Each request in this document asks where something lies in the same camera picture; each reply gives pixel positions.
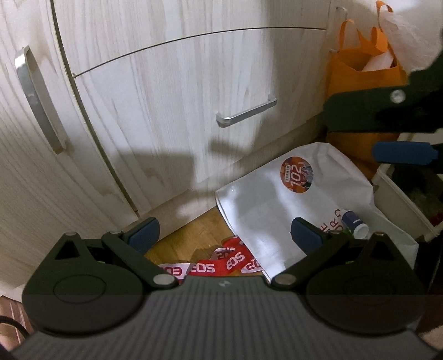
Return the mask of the blue white solution bottle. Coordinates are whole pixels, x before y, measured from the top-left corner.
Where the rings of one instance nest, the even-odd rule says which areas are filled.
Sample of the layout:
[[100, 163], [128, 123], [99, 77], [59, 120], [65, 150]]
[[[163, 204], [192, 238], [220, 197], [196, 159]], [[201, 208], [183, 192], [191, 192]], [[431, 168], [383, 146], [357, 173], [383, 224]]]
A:
[[342, 211], [342, 222], [355, 239], [364, 239], [369, 234], [368, 225], [353, 211]]

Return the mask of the drawer metal handle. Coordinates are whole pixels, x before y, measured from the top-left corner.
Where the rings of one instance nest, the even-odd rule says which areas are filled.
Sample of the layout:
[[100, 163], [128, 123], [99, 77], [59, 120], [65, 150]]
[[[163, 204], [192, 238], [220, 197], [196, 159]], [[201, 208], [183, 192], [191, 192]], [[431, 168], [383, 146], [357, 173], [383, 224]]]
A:
[[236, 125], [239, 122], [242, 122], [246, 119], [249, 119], [255, 115], [258, 115], [262, 112], [267, 111], [267, 109], [275, 107], [277, 104], [277, 98], [269, 95], [268, 100], [265, 103], [252, 107], [251, 109], [244, 110], [235, 115], [224, 116], [220, 113], [215, 115], [215, 121], [220, 128], [231, 127], [232, 125]]

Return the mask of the wooden drawer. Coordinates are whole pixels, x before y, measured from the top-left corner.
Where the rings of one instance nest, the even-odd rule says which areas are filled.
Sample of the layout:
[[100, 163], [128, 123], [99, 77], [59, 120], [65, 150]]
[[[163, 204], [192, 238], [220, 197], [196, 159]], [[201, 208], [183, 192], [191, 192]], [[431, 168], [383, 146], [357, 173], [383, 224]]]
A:
[[52, 1], [71, 71], [138, 50], [239, 29], [325, 29], [329, 1]]
[[[149, 212], [304, 125], [321, 109], [325, 33], [261, 28], [188, 37], [77, 77], [79, 96], [140, 212]], [[277, 98], [275, 107], [220, 128]]]

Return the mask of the white printed shopping bag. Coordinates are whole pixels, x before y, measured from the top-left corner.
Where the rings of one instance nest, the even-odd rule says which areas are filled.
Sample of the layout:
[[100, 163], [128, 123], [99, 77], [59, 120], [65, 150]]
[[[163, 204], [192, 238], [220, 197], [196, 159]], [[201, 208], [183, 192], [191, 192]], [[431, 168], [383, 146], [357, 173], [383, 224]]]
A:
[[290, 235], [296, 217], [327, 233], [343, 229], [342, 212], [353, 211], [371, 233], [386, 233], [410, 266], [418, 254], [418, 243], [376, 208], [369, 180], [328, 143], [295, 148], [217, 190], [215, 198], [267, 279], [306, 255]]

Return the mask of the orange tote bag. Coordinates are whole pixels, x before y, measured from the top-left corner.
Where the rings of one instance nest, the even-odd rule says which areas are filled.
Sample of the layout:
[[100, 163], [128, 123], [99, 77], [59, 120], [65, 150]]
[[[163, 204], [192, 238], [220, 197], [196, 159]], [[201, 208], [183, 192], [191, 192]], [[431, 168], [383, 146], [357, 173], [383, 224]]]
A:
[[[326, 97], [405, 83], [405, 71], [396, 60], [382, 29], [373, 27], [371, 37], [367, 39], [353, 20], [346, 19], [339, 30], [338, 51], [330, 56], [327, 66]], [[371, 180], [378, 169], [372, 147], [378, 141], [396, 141], [399, 136], [398, 133], [329, 133], [327, 142]]]

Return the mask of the translucent plastic bag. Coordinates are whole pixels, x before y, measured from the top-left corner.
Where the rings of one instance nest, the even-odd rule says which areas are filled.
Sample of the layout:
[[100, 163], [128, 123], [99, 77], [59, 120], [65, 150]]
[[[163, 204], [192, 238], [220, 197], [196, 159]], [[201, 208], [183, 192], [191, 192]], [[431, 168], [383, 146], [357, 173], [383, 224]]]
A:
[[399, 14], [379, 11], [378, 23], [396, 59], [408, 75], [429, 68], [442, 51], [440, 40], [426, 40], [417, 26]]

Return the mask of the left cabinet door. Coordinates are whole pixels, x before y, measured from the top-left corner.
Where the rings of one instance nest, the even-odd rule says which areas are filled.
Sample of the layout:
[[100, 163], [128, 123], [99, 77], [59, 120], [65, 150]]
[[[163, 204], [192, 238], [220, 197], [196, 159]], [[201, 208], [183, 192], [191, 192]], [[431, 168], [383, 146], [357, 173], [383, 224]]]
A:
[[[20, 85], [14, 59], [29, 46], [67, 135], [56, 154]], [[21, 286], [59, 237], [93, 238], [137, 216], [79, 108], [49, 1], [1, 3], [1, 292]]]

